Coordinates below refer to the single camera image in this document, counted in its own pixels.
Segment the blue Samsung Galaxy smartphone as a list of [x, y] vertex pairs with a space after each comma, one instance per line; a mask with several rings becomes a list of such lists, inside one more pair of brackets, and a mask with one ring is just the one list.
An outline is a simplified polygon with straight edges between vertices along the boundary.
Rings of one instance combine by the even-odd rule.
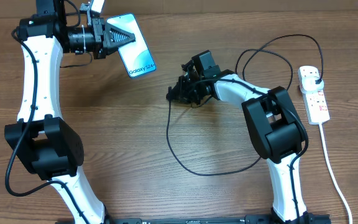
[[156, 71], [157, 66], [142, 35], [135, 15], [123, 14], [107, 19], [107, 23], [134, 34], [135, 41], [118, 48], [123, 64], [131, 78]]

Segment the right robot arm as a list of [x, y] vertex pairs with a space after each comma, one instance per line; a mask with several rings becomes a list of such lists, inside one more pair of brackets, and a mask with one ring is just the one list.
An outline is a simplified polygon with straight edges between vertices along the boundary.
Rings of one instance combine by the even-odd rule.
[[308, 136], [287, 90], [257, 87], [231, 70], [221, 70], [209, 50], [181, 68], [184, 73], [168, 89], [166, 99], [200, 106], [207, 97], [240, 107], [251, 143], [268, 165], [273, 189], [271, 222], [308, 223], [298, 169]]

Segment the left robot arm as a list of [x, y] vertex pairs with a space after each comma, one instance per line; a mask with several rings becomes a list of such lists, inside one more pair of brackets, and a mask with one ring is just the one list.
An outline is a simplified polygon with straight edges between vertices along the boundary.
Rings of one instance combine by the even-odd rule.
[[17, 121], [4, 128], [18, 159], [31, 174], [53, 187], [73, 215], [74, 223], [113, 223], [104, 203], [93, 192], [83, 170], [80, 136], [63, 120], [59, 73], [66, 53], [102, 59], [135, 42], [135, 35], [108, 24], [100, 16], [104, 3], [75, 7], [86, 25], [68, 25], [64, 1], [37, 1], [37, 12], [12, 31], [24, 55], [24, 89]]

